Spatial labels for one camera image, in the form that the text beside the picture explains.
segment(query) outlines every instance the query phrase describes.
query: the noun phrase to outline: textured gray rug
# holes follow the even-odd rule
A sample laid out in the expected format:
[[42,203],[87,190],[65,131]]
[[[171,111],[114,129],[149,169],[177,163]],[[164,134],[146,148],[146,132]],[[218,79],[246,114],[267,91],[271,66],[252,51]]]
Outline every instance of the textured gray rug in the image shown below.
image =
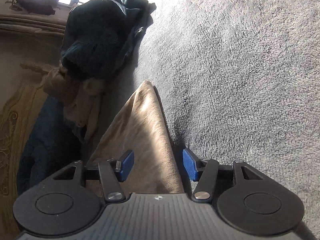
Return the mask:
[[242,159],[295,192],[320,238],[320,0],[150,0],[157,10],[110,84],[94,146],[139,84],[172,147]]

